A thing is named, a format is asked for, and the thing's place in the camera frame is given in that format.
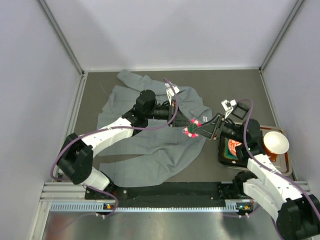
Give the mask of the grey button-up shirt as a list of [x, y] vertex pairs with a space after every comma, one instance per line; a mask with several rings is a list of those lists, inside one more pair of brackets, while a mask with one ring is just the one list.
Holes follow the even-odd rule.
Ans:
[[[164, 82], [141, 76], [128, 70], [117, 78], [124, 84], [116, 85], [97, 118], [97, 129], [105, 127], [130, 110], [143, 90], [152, 90], [157, 102], [168, 99]], [[119, 187], [148, 187], [159, 185], [184, 170], [200, 154], [206, 139], [189, 137], [182, 127], [156, 130], [163, 120], [148, 121], [149, 130], [121, 140], [99, 153], [99, 156], [132, 155], [127, 160], [102, 163], [104, 172]]]

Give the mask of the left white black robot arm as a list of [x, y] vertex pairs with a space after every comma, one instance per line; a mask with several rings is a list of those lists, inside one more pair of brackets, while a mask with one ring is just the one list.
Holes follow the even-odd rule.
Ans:
[[149, 131], [149, 120], [165, 120], [155, 130], [172, 126], [188, 127], [192, 124], [179, 109], [179, 88], [166, 90], [168, 104], [158, 105], [152, 90], [143, 90], [135, 105], [113, 123], [93, 132], [78, 136], [72, 133], [65, 139], [53, 166], [58, 167], [74, 185], [82, 185], [96, 193], [111, 196], [113, 182], [93, 167], [94, 157], [103, 150], [142, 131]]

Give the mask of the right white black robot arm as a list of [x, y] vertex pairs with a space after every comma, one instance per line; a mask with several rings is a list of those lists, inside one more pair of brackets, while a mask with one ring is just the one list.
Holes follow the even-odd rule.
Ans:
[[207, 139], [224, 137], [241, 143], [236, 147], [239, 160], [248, 172], [233, 180], [235, 189], [254, 199], [272, 218], [284, 240], [304, 240], [320, 233], [320, 202], [313, 194], [286, 179], [270, 161], [263, 147], [259, 122], [248, 119], [235, 124], [217, 114], [204, 124], [197, 124], [195, 134]]

